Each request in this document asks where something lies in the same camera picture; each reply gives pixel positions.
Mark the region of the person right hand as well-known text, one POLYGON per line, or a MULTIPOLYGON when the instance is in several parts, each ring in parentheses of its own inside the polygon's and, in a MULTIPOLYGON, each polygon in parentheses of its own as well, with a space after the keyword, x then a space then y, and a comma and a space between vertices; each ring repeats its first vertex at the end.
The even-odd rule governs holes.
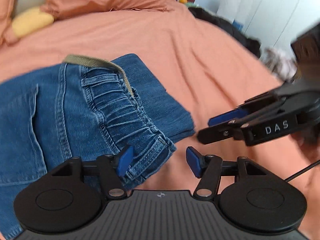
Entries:
POLYGON ((319 139, 308 139, 302 132, 291 134, 291 137, 311 163, 319 160, 319 139))

